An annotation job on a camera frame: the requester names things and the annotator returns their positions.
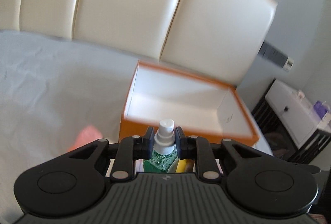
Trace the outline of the yellow cap bottle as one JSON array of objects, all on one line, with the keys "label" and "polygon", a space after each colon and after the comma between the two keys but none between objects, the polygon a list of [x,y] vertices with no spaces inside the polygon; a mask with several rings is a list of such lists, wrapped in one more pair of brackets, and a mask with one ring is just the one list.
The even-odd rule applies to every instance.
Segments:
[{"label": "yellow cap bottle", "polygon": [[193,172],[195,162],[192,160],[179,160],[176,168],[176,173],[191,173]]}]

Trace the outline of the green spray bottle white cap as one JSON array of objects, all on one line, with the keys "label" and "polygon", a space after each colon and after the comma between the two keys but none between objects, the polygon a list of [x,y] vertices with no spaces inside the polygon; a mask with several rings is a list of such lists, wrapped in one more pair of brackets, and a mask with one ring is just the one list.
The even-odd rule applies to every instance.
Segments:
[{"label": "green spray bottle white cap", "polygon": [[163,119],[159,122],[154,136],[152,156],[143,161],[146,173],[175,173],[178,165],[174,120]]}]

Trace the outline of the pink tube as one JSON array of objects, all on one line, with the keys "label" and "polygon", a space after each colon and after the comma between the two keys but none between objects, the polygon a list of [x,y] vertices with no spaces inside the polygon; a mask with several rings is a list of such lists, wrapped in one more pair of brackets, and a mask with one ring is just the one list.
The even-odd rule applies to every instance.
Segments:
[{"label": "pink tube", "polygon": [[103,135],[96,127],[89,125],[85,127],[76,137],[74,144],[67,150],[68,152],[73,151],[79,147],[89,144],[97,139],[102,139]]}]

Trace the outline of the orange cardboard box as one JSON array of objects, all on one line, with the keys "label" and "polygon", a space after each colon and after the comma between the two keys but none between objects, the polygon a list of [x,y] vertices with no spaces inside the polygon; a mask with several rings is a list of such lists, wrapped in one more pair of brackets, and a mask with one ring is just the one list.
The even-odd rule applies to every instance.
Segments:
[{"label": "orange cardboard box", "polygon": [[174,120],[185,135],[205,137],[211,143],[229,138],[253,146],[259,140],[232,85],[139,61],[121,115],[119,139],[143,135],[163,119]]}]

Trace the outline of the white bed sheet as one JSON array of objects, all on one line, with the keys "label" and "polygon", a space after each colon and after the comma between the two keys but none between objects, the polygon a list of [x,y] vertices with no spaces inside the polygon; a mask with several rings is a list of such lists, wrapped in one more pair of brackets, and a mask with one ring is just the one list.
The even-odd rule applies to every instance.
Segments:
[{"label": "white bed sheet", "polygon": [[[118,142],[139,61],[192,73],[105,46],[1,32],[1,223],[22,216],[13,193],[17,177],[66,153],[84,127],[93,125],[110,143]],[[269,153],[258,134],[254,146]]]}]

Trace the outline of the white nightstand with drawer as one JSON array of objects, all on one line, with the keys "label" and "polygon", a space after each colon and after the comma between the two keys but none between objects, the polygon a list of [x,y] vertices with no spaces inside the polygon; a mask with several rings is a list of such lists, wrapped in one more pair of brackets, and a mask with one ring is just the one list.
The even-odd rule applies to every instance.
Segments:
[{"label": "white nightstand with drawer", "polygon": [[273,155],[308,164],[330,144],[330,127],[307,98],[275,79],[252,111]]}]

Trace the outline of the cream padded headboard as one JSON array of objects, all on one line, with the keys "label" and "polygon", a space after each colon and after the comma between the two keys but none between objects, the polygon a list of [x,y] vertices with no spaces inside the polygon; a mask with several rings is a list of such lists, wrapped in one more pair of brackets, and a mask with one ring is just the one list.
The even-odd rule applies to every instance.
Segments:
[{"label": "cream padded headboard", "polygon": [[1,29],[107,45],[238,85],[276,8],[274,0],[1,0]]}]

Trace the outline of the grey wall switch panel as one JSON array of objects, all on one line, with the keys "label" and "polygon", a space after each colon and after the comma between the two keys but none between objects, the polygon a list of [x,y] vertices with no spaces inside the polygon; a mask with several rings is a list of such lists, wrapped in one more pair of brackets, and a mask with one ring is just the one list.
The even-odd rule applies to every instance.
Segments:
[{"label": "grey wall switch panel", "polygon": [[286,54],[280,50],[277,50],[266,41],[264,41],[261,45],[258,55],[261,58],[264,58],[265,60],[270,61],[281,68],[283,68],[288,59]]}]

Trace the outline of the white wall thermostat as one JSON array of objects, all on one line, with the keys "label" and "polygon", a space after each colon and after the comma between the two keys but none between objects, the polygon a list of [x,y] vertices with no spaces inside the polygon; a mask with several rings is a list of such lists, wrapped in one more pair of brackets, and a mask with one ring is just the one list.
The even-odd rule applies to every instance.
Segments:
[{"label": "white wall thermostat", "polygon": [[293,63],[294,63],[293,59],[290,57],[287,57],[282,69],[285,70],[286,72],[289,72],[293,67]]}]

